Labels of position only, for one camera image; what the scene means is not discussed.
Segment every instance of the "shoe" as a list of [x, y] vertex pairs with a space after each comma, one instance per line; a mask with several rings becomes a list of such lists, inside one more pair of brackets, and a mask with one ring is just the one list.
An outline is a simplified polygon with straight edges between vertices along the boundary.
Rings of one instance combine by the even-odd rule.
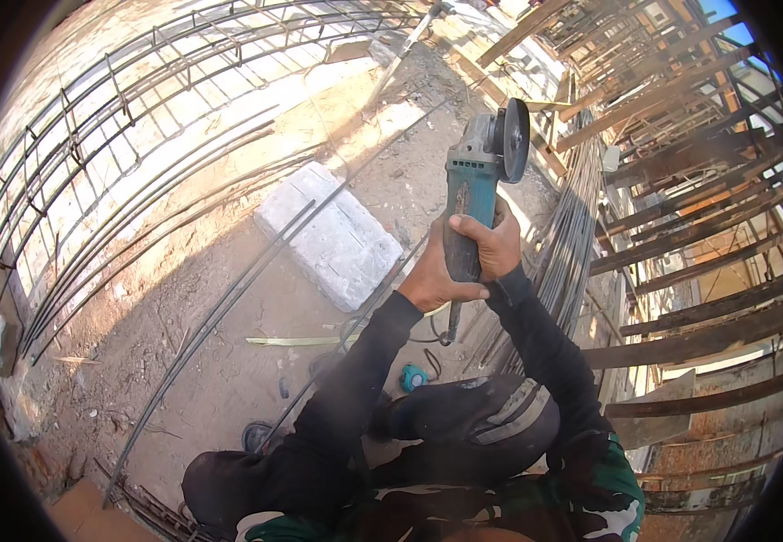
[[260, 444], [265, 440], [268, 432], [271, 431], [271, 424], [264, 421], [254, 421], [248, 423], [241, 433], [241, 446], [247, 453], [254, 453], [256, 455], [269, 455], [273, 452], [282, 442], [285, 435], [278, 429], [275, 431], [268, 442], [262, 446], [259, 450]]

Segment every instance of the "camouflage shirt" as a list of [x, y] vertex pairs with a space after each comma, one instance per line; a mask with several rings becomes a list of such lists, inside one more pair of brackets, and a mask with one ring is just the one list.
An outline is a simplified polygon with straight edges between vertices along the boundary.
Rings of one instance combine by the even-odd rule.
[[644, 495], [617, 436], [581, 435], [559, 462], [545, 475], [518, 476], [493, 489], [384, 489], [349, 505], [333, 533], [281, 515], [249, 529], [245, 540], [421, 542], [474, 526], [508, 529], [539, 542], [635, 540]]

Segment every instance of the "brick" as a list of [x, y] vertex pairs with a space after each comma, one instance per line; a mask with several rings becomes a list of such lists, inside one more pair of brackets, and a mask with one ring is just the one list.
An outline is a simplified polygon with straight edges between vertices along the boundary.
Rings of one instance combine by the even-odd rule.
[[[318, 205], [339, 184], [324, 166], [310, 162], [268, 195], [256, 211], [256, 224], [273, 237], [310, 200]], [[344, 312], [359, 309], [404, 252], [348, 190], [338, 194], [289, 246], [301, 270]]]

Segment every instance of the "black pants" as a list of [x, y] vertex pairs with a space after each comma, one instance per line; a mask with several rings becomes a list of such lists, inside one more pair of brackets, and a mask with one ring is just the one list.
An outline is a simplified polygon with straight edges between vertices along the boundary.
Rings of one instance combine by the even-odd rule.
[[[533, 465], [549, 448], [559, 428], [559, 411], [552, 400], [541, 407], [536, 419], [519, 432], [490, 444], [478, 443], [486, 417], [501, 409], [521, 388], [523, 377], [502, 374], [487, 379], [422, 386], [374, 414], [386, 436], [422, 439], [394, 460], [371, 471], [379, 487], [416, 484], [449, 484], [490, 487]], [[528, 401], [509, 420], [519, 419]], [[238, 521], [261, 511], [269, 470], [285, 468], [246, 452], [205, 452], [184, 473], [182, 490], [187, 506], [208, 534], [231, 539]], [[359, 477], [341, 483], [357, 488]]]

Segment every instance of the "bundle of rebar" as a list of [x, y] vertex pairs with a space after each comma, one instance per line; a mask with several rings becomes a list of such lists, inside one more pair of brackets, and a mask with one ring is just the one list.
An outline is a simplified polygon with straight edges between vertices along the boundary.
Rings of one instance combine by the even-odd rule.
[[[593, 115], [584, 110], [576, 115], [575, 129], [590, 124]], [[601, 157], [604, 144], [599, 136], [574, 147], [569, 155], [569, 172], [560, 187], [557, 207], [543, 229], [533, 269], [527, 274], [545, 308], [569, 338], [575, 333], [584, 298], [590, 262], [596, 212], [604, 179]], [[502, 373], [523, 374], [521, 358], [508, 335], [497, 327], [493, 361]]]

